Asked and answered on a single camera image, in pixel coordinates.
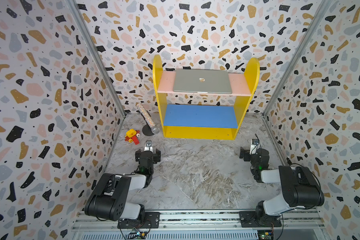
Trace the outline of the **silver laptop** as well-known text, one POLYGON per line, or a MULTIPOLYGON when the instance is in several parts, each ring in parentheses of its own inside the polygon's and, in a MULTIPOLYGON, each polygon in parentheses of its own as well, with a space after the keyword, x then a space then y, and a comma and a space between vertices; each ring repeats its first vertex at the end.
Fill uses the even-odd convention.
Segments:
POLYGON ((229 74, 218 70, 176 71, 174 92, 202 94, 231 94, 229 74))

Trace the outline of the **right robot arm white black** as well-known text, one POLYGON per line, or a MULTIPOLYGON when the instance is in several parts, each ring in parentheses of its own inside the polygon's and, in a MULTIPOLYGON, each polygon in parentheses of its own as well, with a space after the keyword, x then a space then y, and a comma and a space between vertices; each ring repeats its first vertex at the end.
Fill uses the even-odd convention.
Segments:
POLYGON ((251 163, 251 173, 258 183, 280 184, 281 193, 256 206, 256 218, 279 217, 295 209, 313 209, 322 206, 325 196, 320 181, 309 168, 296 165, 269 168, 269 151, 256 146, 250 150, 240 148, 239 158, 251 163))

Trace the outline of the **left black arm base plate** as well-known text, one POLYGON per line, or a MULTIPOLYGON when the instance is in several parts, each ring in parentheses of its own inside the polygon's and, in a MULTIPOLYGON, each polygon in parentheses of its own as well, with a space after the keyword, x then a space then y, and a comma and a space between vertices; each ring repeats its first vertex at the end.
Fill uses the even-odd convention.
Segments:
POLYGON ((122 219, 118 222, 118 229, 158 229, 160 212, 146 212, 139 215, 137 219, 122 219))

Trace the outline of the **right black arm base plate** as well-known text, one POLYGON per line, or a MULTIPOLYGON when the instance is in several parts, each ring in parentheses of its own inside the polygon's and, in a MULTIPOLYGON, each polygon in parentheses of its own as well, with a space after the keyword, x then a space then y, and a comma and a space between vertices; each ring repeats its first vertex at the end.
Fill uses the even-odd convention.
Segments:
POLYGON ((280 218, 256 213, 255 211, 240 211, 239 218, 242 228, 282 227, 280 218))

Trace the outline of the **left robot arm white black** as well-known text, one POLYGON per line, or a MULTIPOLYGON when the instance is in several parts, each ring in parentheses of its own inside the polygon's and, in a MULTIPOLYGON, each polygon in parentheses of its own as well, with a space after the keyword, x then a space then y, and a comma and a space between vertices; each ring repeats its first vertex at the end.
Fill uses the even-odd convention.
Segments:
POLYGON ((154 164, 161 161, 161 151, 156 149, 136 151, 137 169, 129 175, 105 173, 96 184, 84 211, 87 216, 100 220, 128 220, 142 225, 146 211, 142 204, 127 202, 128 194, 147 188, 152 181, 154 164))

